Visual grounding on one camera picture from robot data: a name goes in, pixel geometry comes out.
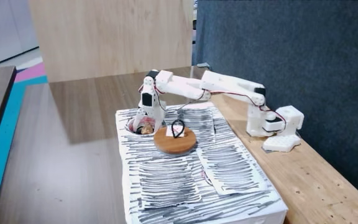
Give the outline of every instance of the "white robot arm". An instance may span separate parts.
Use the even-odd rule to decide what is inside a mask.
[[[168,71],[150,71],[140,88],[142,98],[134,121],[134,129],[141,119],[148,116],[155,120],[156,132],[165,117],[164,101],[159,94],[173,93],[194,100],[208,100],[213,94],[224,93],[250,104],[248,107],[247,132],[251,136],[268,138],[263,148],[274,151],[289,151],[300,144],[295,134],[303,123],[303,114],[293,106],[269,110],[265,105],[265,87],[262,84],[205,71],[201,80],[183,78]]]

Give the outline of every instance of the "round wooden base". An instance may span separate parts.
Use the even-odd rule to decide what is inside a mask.
[[[185,127],[184,137],[174,138],[172,136],[166,136],[166,133],[167,127],[159,129],[154,134],[154,144],[160,151],[171,156],[186,154],[196,144],[196,135],[187,127]]]

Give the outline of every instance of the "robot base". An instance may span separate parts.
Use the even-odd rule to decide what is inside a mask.
[[[301,139],[296,134],[273,136],[266,139],[262,148],[269,151],[289,152],[299,144],[301,144]]]

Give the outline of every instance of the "blue fabric panel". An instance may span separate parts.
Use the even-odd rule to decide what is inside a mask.
[[[302,111],[301,136],[358,189],[358,1],[199,1],[196,43],[196,63]]]

